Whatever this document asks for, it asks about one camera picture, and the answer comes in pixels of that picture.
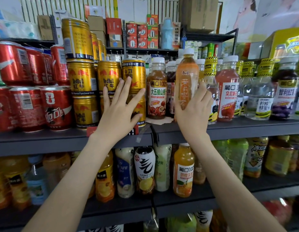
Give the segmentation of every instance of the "red box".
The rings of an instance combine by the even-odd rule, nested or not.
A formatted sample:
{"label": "red box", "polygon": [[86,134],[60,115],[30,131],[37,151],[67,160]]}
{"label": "red box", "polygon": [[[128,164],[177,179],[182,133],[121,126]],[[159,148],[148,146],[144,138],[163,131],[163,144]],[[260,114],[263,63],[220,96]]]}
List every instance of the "red box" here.
{"label": "red box", "polygon": [[138,24],[137,36],[147,36],[147,25]]}
{"label": "red box", "polygon": [[106,31],[108,34],[122,34],[122,20],[119,18],[106,18]]}
{"label": "red box", "polygon": [[136,36],[137,24],[136,23],[126,23],[126,35]]}
{"label": "red box", "polygon": [[147,23],[147,26],[158,27],[158,15],[157,14],[147,14],[146,23]]}
{"label": "red box", "polygon": [[158,39],[158,27],[147,27],[147,38]]}
{"label": "red box", "polygon": [[147,49],[147,37],[146,36],[138,36],[138,48]]}
{"label": "red box", "polygon": [[147,39],[147,48],[148,49],[158,49],[158,39],[148,38]]}
{"label": "red box", "polygon": [[137,38],[136,36],[127,36],[126,46],[131,48],[137,48]]}

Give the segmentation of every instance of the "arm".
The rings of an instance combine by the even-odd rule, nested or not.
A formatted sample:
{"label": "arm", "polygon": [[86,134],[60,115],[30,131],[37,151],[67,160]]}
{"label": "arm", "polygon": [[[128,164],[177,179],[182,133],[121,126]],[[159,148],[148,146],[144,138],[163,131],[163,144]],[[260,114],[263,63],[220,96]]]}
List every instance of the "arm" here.
{"label": "arm", "polygon": [[185,110],[181,109],[175,96],[175,115],[183,136],[202,163],[206,177],[231,231],[285,231],[240,182],[212,145],[206,133],[213,104],[211,97],[212,94],[206,90],[204,83],[200,85]]}
{"label": "arm", "polygon": [[126,104],[130,83],[130,77],[125,85],[124,80],[120,81],[111,105],[107,88],[103,89],[104,113],[97,130],[23,231],[37,231],[37,228],[40,232],[76,231],[93,181],[106,155],[140,119],[139,114],[130,118],[145,89]]}

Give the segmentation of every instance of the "red juice bottle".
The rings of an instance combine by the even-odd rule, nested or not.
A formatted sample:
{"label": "red juice bottle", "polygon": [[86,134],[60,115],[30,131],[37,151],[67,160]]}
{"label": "red juice bottle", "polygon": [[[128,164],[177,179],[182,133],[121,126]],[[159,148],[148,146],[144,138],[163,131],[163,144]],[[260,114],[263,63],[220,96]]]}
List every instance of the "red juice bottle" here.
{"label": "red juice bottle", "polygon": [[236,73],[237,55],[230,55],[223,59],[222,70],[216,75],[220,93],[220,104],[217,121],[231,121],[236,107],[240,78]]}

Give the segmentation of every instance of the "coca-cola can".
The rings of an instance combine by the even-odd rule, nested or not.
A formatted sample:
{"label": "coca-cola can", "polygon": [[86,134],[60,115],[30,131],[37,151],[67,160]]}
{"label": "coca-cola can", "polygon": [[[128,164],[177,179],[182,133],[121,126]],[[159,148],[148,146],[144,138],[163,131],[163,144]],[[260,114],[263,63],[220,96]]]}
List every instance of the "coca-cola can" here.
{"label": "coca-cola can", "polygon": [[64,86],[41,87],[44,116],[51,130],[71,128],[73,123],[71,89]]}
{"label": "coca-cola can", "polygon": [[44,129],[44,117],[40,89],[37,87],[13,87],[10,89],[12,110],[18,115],[19,126],[24,132]]}
{"label": "coca-cola can", "polygon": [[66,54],[63,45],[54,45],[51,47],[53,59],[54,80],[60,86],[70,86],[70,80],[67,70]]}
{"label": "coca-cola can", "polygon": [[8,87],[0,87],[0,132],[12,131],[17,127],[17,116],[10,105]]}
{"label": "coca-cola can", "polygon": [[32,85],[28,55],[23,46],[0,41],[0,74],[7,86]]}
{"label": "coca-cola can", "polygon": [[50,54],[43,54],[44,56],[44,61],[45,61],[45,66],[47,69],[47,83],[49,85],[54,85],[54,75],[53,75],[53,60],[52,56]]}
{"label": "coca-cola can", "polygon": [[34,85],[47,85],[47,68],[41,50],[35,47],[25,48],[28,54]]}

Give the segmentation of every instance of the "light blue bottle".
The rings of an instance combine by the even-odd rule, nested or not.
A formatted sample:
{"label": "light blue bottle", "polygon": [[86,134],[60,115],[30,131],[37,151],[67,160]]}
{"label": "light blue bottle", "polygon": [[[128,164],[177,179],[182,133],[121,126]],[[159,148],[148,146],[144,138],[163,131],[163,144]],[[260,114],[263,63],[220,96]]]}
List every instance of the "light blue bottle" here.
{"label": "light blue bottle", "polygon": [[41,205],[50,194],[47,182],[47,172],[42,164],[43,155],[31,155],[28,157],[32,164],[31,171],[26,175],[28,191],[33,205]]}

